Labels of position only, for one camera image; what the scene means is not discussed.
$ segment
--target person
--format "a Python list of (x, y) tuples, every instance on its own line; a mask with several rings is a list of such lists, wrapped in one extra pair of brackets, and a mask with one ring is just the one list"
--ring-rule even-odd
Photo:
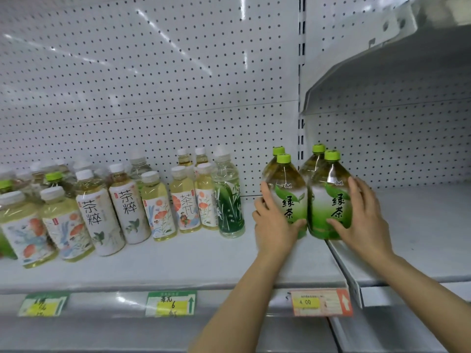
[[(395, 255), (388, 223), (381, 216), (373, 190), (358, 178), (350, 177), (349, 186), (353, 207), (350, 228), (334, 219), (328, 223), (402, 297), (449, 352), (471, 352), (471, 306)], [(263, 200), (255, 201), (252, 214), (258, 255), (189, 353), (255, 352), (276, 277), (296, 243), (298, 231), (306, 225), (305, 220), (289, 225), (265, 182), (261, 190)]]

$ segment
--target price tag holder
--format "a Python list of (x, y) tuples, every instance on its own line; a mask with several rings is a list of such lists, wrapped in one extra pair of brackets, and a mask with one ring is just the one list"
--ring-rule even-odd
[(291, 291), (295, 316), (353, 316), (347, 289)]
[(147, 296), (145, 316), (193, 316), (195, 307), (196, 291), (154, 291)]
[(65, 292), (43, 292), (29, 294), (21, 304), (19, 317), (56, 317), (69, 298)]

